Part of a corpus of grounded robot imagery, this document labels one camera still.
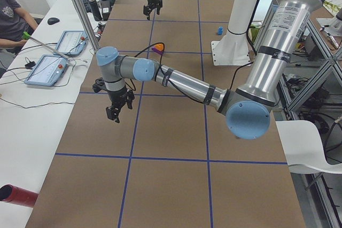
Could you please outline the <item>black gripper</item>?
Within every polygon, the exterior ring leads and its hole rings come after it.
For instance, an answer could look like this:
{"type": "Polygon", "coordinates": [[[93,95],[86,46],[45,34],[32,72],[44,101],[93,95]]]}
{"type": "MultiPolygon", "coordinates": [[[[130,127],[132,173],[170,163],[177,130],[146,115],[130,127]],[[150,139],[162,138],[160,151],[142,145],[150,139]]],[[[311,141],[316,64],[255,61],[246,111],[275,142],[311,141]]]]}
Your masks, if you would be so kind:
{"type": "Polygon", "coordinates": [[[150,20],[150,14],[153,11],[151,6],[155,6],[157,9],[157,15],[160,14],[160,10],[163,6],[162,0],[147,0],[147,5],[143,6],[143,14],[146,16],[147,20],[150,20]]]}
{"type": "Polygon", "coordinates": [[[107,118],[120,123],[119,114],[122,107],[127,104],[129,109],[133,109],[133,101],[135,99],[133,90],[123,87],[119,91],[108,90],[107,93],[111,101],[111,106],[106,107],[107,118]]]}

